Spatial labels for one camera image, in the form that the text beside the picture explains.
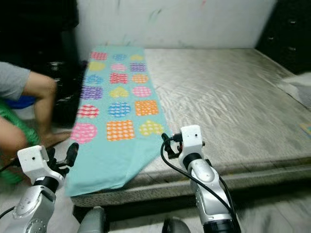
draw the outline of blue circle pattern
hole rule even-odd
[[[126,55],[125,54],[115,54],[115,55],[113,55],[113,59],[115,59],[116,61],[124,61],[126,59]]]
[[[108,112],[114,117],[124,117],[131,111],[131,106],[126,102],[116,102],[110,105]]]
[[[86,77],[86,83],[88,84],[101,84],[102,82],[103,78],[95,74]]]

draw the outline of yellow heart pattern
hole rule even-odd
[[[116,89],[110,91],[109,95],[112,98],[118,98],[118,97],[128,97],[128,91],[125,90],[123,87],[117,87]]]
[[[138,54],[135,54],[135,55],[131,56],[131,60],[132,61],[142,61],[143,59],[144,59],[144,57],[140,56]]]
[[[106,66],[106,65],[105,65],[104,63],[100,63],[100,62],[90,62],[90,63],[88,64],[88,69],[89,69],[90,71],[100,71],[100,70],[104,69],[105,66]]]
[[[139,127],[139,132],[144,136],[149,136],[152,133],[162,134],[164,133],[164,128],[162,125],[155,123],[151,120],[147,120],[144,124]]]

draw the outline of person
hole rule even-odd
[[[36,98],[34,107],[37,133],[46,148],[70,137],[70,132],[53,133],[51,130],[55,94],[54,79],[0,62],[0,98],[18,100],[21,95]],[[0,150],[6,159],[15,158],[17,151],[27,146],[22,130],[0,116]]]

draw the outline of orange square pattern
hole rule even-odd
[[[137,116],[156,115],[159,113],[155,100],[136,101],[135,109]]]
[[[120,141],[133,139],[134,137],[134,127],[131,120],[107,122],[108,141]]]
[[[148,81],[148,76],[145,74],[134,74],[132,79],[134,82],[141,84]]]

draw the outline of pillow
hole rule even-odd
[[[311,109],[311,73],[283,79],[276,86]]]

